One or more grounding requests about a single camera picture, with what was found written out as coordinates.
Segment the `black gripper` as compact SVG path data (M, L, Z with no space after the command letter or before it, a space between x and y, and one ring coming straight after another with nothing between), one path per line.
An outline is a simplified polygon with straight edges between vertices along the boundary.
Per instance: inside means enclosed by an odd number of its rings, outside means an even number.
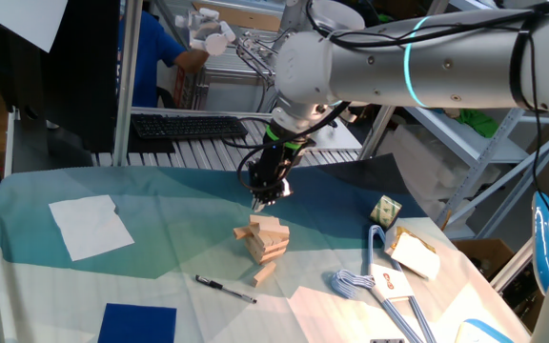
M248 163L254 212L262 212L269 204L269 198L284 198L293 193L287 176L299 164L308 147L308 141L300 145L288 142L272 146L265 148L255 162Z

